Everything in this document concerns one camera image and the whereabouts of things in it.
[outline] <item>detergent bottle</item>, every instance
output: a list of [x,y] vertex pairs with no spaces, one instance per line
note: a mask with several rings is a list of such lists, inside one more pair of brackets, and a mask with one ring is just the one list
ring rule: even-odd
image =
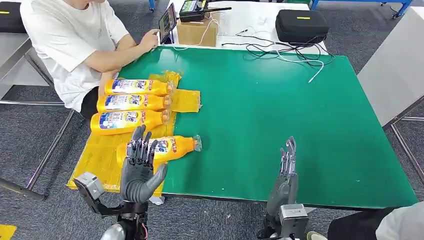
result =
[[96,113],[91,118],[91,132],[96,135],[113,135],[132,132],[137,126],[146,125],[146,130],[166,123],[170,111],[133,110]]
[[144,79],[111,79],[104,84],[105,94],[153,94],[164,96],[172,94],[174,82],[161,82]]
[[[199,135],[193,137],[183,136],[165,136],[161,138],[152,138],[148,142],[148,148],[152,146],[154,140],[157,140],[156,148],[154,149],[154,162],[167,162],[182,158],[193,150],[196,152],[202,151],[202,140]],[[120,165],[124,162],[127,156],[127,143],[122,143],[116,149],[116,159]]]
[[163,97],[152,94],[120,94],[99,96],[97,111],[123,111],[123,110],[160,110],[167,109],[171,105],[171,96]]

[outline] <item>white t-shirt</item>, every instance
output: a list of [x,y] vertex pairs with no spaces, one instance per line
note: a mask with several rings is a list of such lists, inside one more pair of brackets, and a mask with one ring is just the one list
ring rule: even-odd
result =
[[375,231],[377,240],[424,239],[424,201],[393,210]]
[[96,50],[114,51],[128,31],[108,1],[78,10],[63,0],[26,0],[20,14],[60,99],[80,112],[84,96],[102,75],[83,61]]

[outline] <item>robotic hand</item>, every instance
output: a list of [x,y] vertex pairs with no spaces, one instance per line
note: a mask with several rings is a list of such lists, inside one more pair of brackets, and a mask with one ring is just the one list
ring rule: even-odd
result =
[[168,165],[161,164],[153,175],[153,159],[158,142],[149,143],[151,132],[147,132],[143,139],[145,130],[144,125],[137,127],[127,144],[120,181],[123,202],[119,206],[106,207],[100,202],[99,197],[105,190],[95,175],[85,172],[73,180],[93,212],[102,217],[117,216],[117,223],[104,232],[101,240],[147,239],[147,200],[164,181]]
[[303,204],[296,204],[296,141],[289,137],[280,149],[280,171],[266,203],[266,217],[259,239],[303,240],[308,215]]
[[144,203],[156,188],[164,181],[168,165],[162,163],[153,175],[153,158],[158,141],[149,146],[151,132],[143,139],[146,126],[138,126],[132,133],[126,146],[126,158],[123,161],[120,180],[120,194],[125,201]]

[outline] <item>tablet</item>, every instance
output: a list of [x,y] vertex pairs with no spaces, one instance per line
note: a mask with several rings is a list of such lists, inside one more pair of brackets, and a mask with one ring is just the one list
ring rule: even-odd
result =
[[169,38],[171,31],[177,25],[177,16],[175,15],[174,3],[168,7],[163,16],[159,20],[159,39],[160,44],[165,43]]

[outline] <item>clear bottle cap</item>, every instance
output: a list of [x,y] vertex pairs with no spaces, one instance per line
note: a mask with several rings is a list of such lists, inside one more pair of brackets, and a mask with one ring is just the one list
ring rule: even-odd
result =
[[171,106],[172,100],[170,95],[166,95],[163,97],[163,106],[167,109]]
[[168,109],[165,109],[162,111],[162,123],[166,124],[170,119],[170,111]]
[[193,146],[194,150],[196,152],[202,151],[202,139],[200,138],[200,136],[199,135],[194,135],[193,136],[193,141],[194,141],[194,146]]
[[174,92],[174,82],[173,81],[169,81],[166,85],[166,91],[168,94],[172,94]]

